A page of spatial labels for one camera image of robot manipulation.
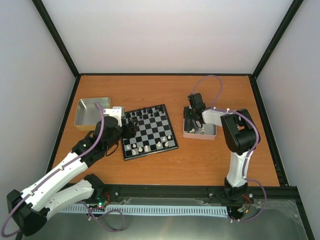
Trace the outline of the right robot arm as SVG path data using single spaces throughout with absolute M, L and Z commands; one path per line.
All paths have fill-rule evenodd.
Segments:
M 190 94 L 188 101 L 189 106 L 183 110 L 183 137 L 214 140 L 217 127 L 222 127 L 225 143 L 230 150 L 224 197 L 228 202 L 235 202 L 247 192 L 248 165 L 260 142 L 259 131 L 245 108 L 234 111 L 206 107 L 200 93 Z

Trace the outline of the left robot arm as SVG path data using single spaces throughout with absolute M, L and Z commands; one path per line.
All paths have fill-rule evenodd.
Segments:
M 104 116 L 81 139 L 71 152 L 36 183 L 22 191 L 12 190 L 6 197 L 9 217 L 19 227 L 19 232 L 31 236 L 38 232 L 56 213 L 79 201 L 99 201 L 104 195 L 104 183 L 95 174 L 89 174 L 74 186 L 64 186 L 75 176 L 90 168 L 120 139 L 133 138 L 138 130 L 136 120 L 117 120 Z

